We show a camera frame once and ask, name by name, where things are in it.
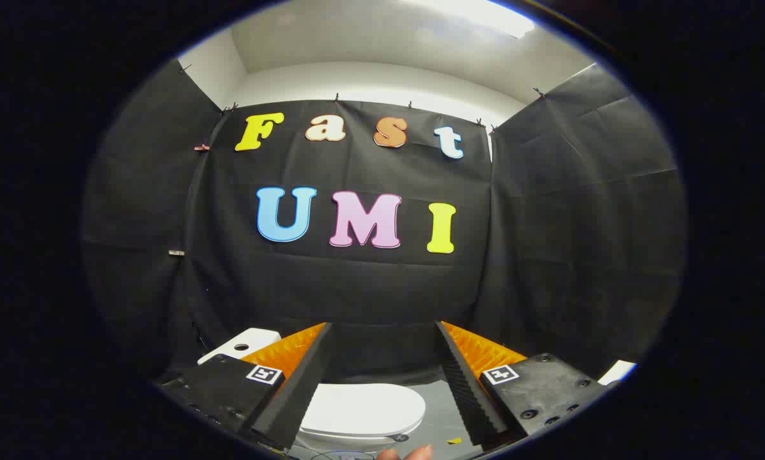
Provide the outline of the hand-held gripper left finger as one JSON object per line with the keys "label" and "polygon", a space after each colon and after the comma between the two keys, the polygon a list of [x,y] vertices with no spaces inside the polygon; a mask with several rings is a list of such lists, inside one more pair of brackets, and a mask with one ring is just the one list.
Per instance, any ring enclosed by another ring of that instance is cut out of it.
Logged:
{"label": "hand-held gripper left finger", "polygon": [[252,445],[290,449],[336,346],[332,323],[242,358],[222,353],[160,385],[190,415]]}

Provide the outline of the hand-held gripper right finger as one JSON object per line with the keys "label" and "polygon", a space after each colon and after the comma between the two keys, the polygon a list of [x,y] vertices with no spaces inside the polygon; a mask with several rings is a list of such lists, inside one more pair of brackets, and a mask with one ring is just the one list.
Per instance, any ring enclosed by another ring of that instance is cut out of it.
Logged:
{"label": "hand-held gripper right finger", "polygon": [[468,437],[482,448],[542,436],[609,390],[551,353],[525,356],[446,321],[436,323],[436,355]]}

